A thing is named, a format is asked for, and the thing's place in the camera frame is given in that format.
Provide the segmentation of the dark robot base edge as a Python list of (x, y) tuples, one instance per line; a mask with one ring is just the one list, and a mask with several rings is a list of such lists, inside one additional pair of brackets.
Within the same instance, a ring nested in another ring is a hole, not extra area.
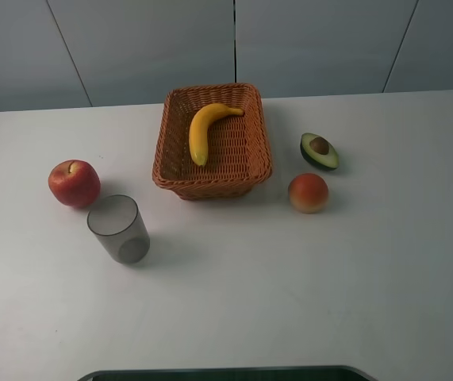
[(374, 380), (359, 369), (344, 365), (207, 368), (164, 370), (95, 371), (80, 380), (141, 380), (141, 381), (262, 381), (262, 380)]

